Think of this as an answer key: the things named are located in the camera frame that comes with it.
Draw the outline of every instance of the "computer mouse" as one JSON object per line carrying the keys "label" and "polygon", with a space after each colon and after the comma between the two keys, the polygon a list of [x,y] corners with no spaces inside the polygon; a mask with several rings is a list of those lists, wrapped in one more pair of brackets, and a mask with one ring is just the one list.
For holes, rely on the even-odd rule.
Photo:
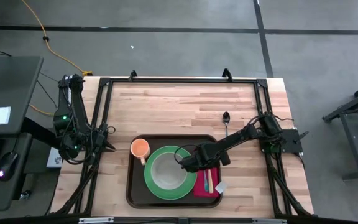
{"label": "computer mouse", "polygon": [[2,156],[0,159],[0,181],[8,181],[12,178],[18,157],[16,152],[8,152]]}

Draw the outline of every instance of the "black clamp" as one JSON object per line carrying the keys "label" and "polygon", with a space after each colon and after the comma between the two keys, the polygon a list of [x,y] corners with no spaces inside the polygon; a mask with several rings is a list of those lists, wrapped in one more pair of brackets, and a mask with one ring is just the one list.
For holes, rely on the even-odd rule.
{"label": "black clamp", "polygon": [[129,75],[129,81],[132,82],[134,80],[134,77],[136,77],[136,76],[137,76],[136,71],[133,70],[131,72],[131,74]]}
{"label": "black clamp", "polygon": [[263,88],[267,88],[267,80],[265,78],[257,78],[256,82]]}
{"label": "black clamp", "polygon": [[229,72],[229,70],[227,68],[225,68],[223,70],[223,74],[222,74],[223,78],[227,77],[227,80],[229,80],[229,82],[233,82],[233,77],[231,76],[231,73]]}

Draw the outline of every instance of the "red napkin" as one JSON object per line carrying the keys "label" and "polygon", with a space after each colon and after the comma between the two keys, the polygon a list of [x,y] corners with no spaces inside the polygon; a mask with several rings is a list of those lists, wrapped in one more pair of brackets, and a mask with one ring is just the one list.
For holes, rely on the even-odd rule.
{"label": "red napkin", "polygon": [[[206,174],[206,180],[208,183],[208,170],[205,171]],[[204,171],[198,171],[197,172],[197,179],[196,184],[193,187],[193,195],[196,197],[217,197],[219,196],[219,193],[215,190],[215,187],[218,184],[218,168],[212,168],[211,169],[211,175],[212,175],[212,185],[214,192],[209,193],[209,191],[205,191],[204,189]]]}

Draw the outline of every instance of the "gray floor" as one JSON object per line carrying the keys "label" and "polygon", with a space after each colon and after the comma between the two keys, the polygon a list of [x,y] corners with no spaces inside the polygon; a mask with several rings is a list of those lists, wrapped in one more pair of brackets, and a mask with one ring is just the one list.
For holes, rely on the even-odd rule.
{"label": "gray floor", "polygon": [[[114,27],[257,28],[252,0],[28,0],[45,25]],[[260,0],[266,29],[358,30],[358,0]],[[33,24],[21,1],[0,0],[0,24]],[[266,77],[258,34],[151,32],[49,32],[51,45],[95,75]],[[358,35],[267,35],[274,77],[284,78],[291,112],[303,139],[306,176],[315,213],[358,220],[358,180],[341,176],[356,171],[341,123],[321,117],[351,99],[358,90]],[[0,50],[41,55],[42,71],[56,79],[78,73],[48,53],[41,32],[0,31]],[[40,76],[54,99],[56,84]],[[53,112],[39,86],[32,103]],[[46,127],[51,119],[28,115]],[[36,178],[33,197],[15,203],[2,217],[42,215],[52,198],[56,174]]]}

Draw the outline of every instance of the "orange cup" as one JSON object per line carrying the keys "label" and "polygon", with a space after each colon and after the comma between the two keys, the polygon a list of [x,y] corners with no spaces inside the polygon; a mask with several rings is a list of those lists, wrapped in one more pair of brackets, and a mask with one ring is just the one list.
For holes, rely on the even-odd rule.
{"label": "orange cup", "polygon": [[142,165],[146,165],[146,158],[150,155],[150,146],[145,139],[136,139],[131,144],[131,153],[140,159]]}

